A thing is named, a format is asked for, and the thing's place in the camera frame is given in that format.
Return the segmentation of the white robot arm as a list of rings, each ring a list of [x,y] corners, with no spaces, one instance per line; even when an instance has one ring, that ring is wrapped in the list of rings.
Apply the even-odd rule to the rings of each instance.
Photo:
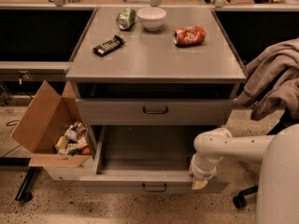
[[[255,224],[299,224],[299,125],[274,135],[234,137],[225,128],[198,134],[189,174],[202,189],[224,157],[261,166]]]

